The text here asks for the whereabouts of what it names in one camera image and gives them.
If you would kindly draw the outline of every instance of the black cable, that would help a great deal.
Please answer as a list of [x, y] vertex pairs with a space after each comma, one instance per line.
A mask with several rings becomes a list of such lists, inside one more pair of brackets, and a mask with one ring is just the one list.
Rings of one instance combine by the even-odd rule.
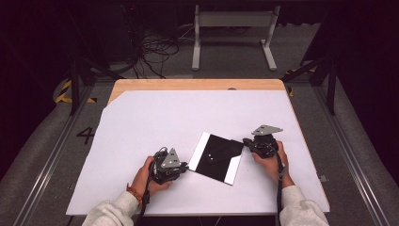
[[268, 143], [265, 143], [265, 145], [266, 145], [268, 148], [272, 149], [272, 150], [275, 152], [276, 158], [277, 158], [277, 162], [278, 162], [278, 164], [279, 164], [279, 168], [278, 168], [278, 171], [279, 171], [279, 181], [278, 181], [276, 202], [277, 202], [277, 222], [278, 222], [278, 225], [281, 225], [281, 222], [279, 221], [279, 214], [280, 214], [281, 211], [282, 211], [282, 177], [283, 177], [284, 174], [285, 174], [285, 165], [284, 165], [284, 163], [281, 161], [281, 157], [279, 156], [278, 150], [276, 150], [275, 148], [273, 148], [273, 146], [270, 145], [270, 144], [268, 144]]
[[153, 156], [154, 160], [151, 162], [150, 167], [148, 168], [149, 176], [147, 178], [146, 189], [144, 190], [144, 195], [143, 195], [143, 199], [142, 199], [143, 206], [141, 207], [141, 211], [140, 211], [140, 214], [138, 215], [138, 218], [136, 220], [135, 226], [139, 225], [140, 220], [143, 218], [144, 213], [146, 212], [147, 204], [150, 203], [149, 184], [150, 184], [150, 181], [152, 180], [152, 169], [153, 169], [153, 166], [155, 165], [156, 157], [164, 149], [166, 151], [168, 150], [167, 147], [162, 147], [158, 152], [155, 153], [155, 155]]
[[67, 226], [70, 226], [70, 225], [71, 225], [72, 220], [73, 220], [73, 217], [74, 217], [74, 216], [71, 216], [71, 217], [70, 217], [70, 219], [68, 220]]
[[[164, 62], [166, 62], [170, 56], [175, 55], [179, 52], [179, 45], [176, 41], [172, 39], [153, 39], [155, 35], [149, 34], [146, 35], [144, 40], [142, 41], [142, 52], [143, 55], [140, 56], [140, 63], [144, 63], [153, 73], [158, 75], [160, 78], [165, 78], [162, 75], [163, 69], [164, 69]], [[168, 52], [170, 48], [174, 47], [175, 50], [172, 52]], [[162, 57], [161, 60], [155, 61], [155, 60], [148, 60], [147, 55], [150, 54], [157, 54]], [[161, 64], [161, 70], [160, 72], [156, 72], [152, 64]]]
[[144, 71], [144, 66], [143, 66], [143, 63], [142, 63], [142, 58], [139, 60], [139, 62], [140, 62], [140, 66], [141, 66], [141, 77], [143, 77], [143, 78], [147, 78], [147, 76], [146, 76], [146, 74], [145, 74], [145, 71]]
[[136, 70], [136, 65], [133, 65], [133, 72], [135, 72], [137, 79], [139, 79], [138, 71]]

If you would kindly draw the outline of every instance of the white paper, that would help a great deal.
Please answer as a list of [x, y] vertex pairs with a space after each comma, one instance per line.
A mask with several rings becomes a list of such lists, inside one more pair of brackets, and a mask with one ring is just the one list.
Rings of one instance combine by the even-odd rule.
[[240, 159], [241, 159], [241, 155], [239, 156], [235, 156], [230, 160], [230, 164], [229, 164], [229, 168], [227, 170], [226, 173], [226, 177], [224, 182], [229, 184], [229, 185], [233, 185], [234, 184], [234, 178], [235, 175], [237, 174], [238, 171], [238, 166], [240, 164]]
[[[307, 144], [284, 90], [126, 91], [103, 112], [67, 215], [115, 200], [148, 155], [175, 148], [188, 162], [203, 131], [242, 140], [261, 124], [282, 128], [290, 174], [304, 195], [329, 211]], [[234, 186], [187, 171], [155, 194], [146, 216], [257, 215], [277, 212], [277, 186], [244, 148]]]
[[188, 164], [188, 168], [190, 170], [195, 171], [197, 169], [197, 166], [199, 165], [200, 158], [202, 157], [203, 150], [205, 150], [206, 143], [209, 140], [209, 137], [211, 134], [209, 133], [202, 133], [202, 136], [199, 138], [199, 143], [194, 150], [193, 156], [191, 157], [191, 160]]

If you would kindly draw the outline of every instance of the metal stand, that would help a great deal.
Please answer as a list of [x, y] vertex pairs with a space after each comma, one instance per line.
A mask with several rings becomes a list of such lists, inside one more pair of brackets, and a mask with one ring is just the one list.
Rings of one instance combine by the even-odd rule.
[[323, 57], [317, 60], [314, 60], [307, 65], [299, 68], [293, 73], [286, 75], [285, 77], [281, 78], [281, 81], [286, 83], [306, 71], [316, 67], [313, 75], [311, 76], [310, 83], [312, 86], [321, 86], [323, 81], [329, 75], [328, 78], [328, 87], [327, 87], [327, 107], [331, 115], [335, 115], [334, 112], [334, 95], [335, 95], [335, 83], [336, 83], [336, 65], [334, 60], [330, 57]]
[[272, 40], [274, 28], [279, 17], [279, 7], [273, 11], [203, 11], [196, 5], [195, 14], [195, 43], [193, 53], [192, 70], [200, 69], [200, 27], [201, 26], [267, 26], [267, 37], [261, 40], [264, 55], [270, 71], [277, 69], [270, 41]]
[[71, 64], [71, 81], [72, 81], [72, 110], [71, 116], [74, 115], [76, 109], [79, 107], [80, 92], [79, 83], [80, 80], [83, 81], [84, 86], [94, 86], [96, 79], [90, 68], [95, 68], [96, 70], [110, 76], [116, 80], [123, 79], [122, 76], [109, 71], [108, 69], [96, 64], [95, 62], [83, 58], [81, 56], [76, 56], [75, 60]]

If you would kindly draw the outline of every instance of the hand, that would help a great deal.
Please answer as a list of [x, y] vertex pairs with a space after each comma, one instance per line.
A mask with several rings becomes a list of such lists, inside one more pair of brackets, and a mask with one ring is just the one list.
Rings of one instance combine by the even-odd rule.
[[[136, 177], [132, 183], [132, 188], [134, 188], [141, 197], [143, 197], [146, 189], [147, 180], [150, 174], [149, 167], [153, 160], [154, 159], [152, 156], [147, 157], [144, 166], [138, 170]], [[166, 182], [162, 185], [158, 185], [155, 181], [150, 181], [149, 183], [150, 196], [154, 195], [158, 191], [168, 189], [171, 185], [172, 182]]]
[[[281, 141], [277, 141], [277, 144], [279, 145], [279, 157], [281, 158], [281, 161], [285, 165], [285, 175], [282, 178], [282, 187], [286, 186], [293, 186], [295, 183], [291, 179], [290, 173], [289, 173], [289, 168], [288, 168], [288, 158], [287, 154], [284, 151], [284, 146], [282, 145]], [[259, 163], [264, 171], [275, 181], [277, 182], [279, 180], [279, 162], [277, 160], [277, 157], [274, 155], [273, 157], [268, 157], [268, 158], [260, 158], [257, 153], [252, 153], [252, 157], [255, 160], [255, 162]]]

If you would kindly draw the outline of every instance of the tripod leg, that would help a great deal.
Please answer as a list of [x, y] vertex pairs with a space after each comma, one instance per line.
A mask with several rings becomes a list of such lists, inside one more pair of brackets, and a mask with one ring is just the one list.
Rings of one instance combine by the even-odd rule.
[[200, 69], [200, 7], [196, 5], [194, 30], [196, 32], [194, 40], [193, 64], [191, 69], [198, 71]]
[[285, 82], [289, 82], [289, 81], [291, 81], [292, 79], [294, 79], [294, 78], [300, 76], [302, 73], [305, 73], [305, 72], [307, 72], [308, 70], [310, 70], [310, 69], [312, 69], [312, 68], [318, 66], [318, 65], [319, 65], [321, 62], [323, 62], [324, 60], [325, 60], [324, 58], [319, 58], [319, 59], [317, 59], [317, 60], [314, 60], [314, 61], [308, 63], [307, 65], [305, 65], [305, 66], [299, 68], [299, 69], [296, 70], [295, 72], [290, 73], [290, 74], [288, 74], [288, 75], [282, 77], [280, 80], [281, 80], [282, 82], [284, 82], [284, 83], [285, 83]]
[[337, 67], [332, 62], [331, 71], [329, 73], [329, 78], [328, 78], [328, 89], [327, 89], [327, 107], [328, 107], [329, 113], [331, 113], [331, 115], [335, 115], [334, 97], [335, 97], [335, 85], [336, 85], [336, 78], [337, 78], [336, 72], [337, 72]]
[[96, 83], [96, 78], [94, 77], [93, 72], [90, 70], [89, 65], [86, 63], [86, 61], [80, 60], [78, 61], [78, 66], [79, 66], [79, 76], [83, 81], [83, 84], [85, 86], [94, 86]]
[[314, 73], [311, 75], [309, 82], [312, 86], [319, 87], [323, 84], [324, 80], [327, 78], [328, 74], [331, 72], [332, 59], [325, 58], [319, 63]]
[[76, 60], [71, 65], [71, 81], [72, 81], [72, 110], [71, 116], [75, 113], [79, 106], [79, 76], [78, 76], [78, 65]]

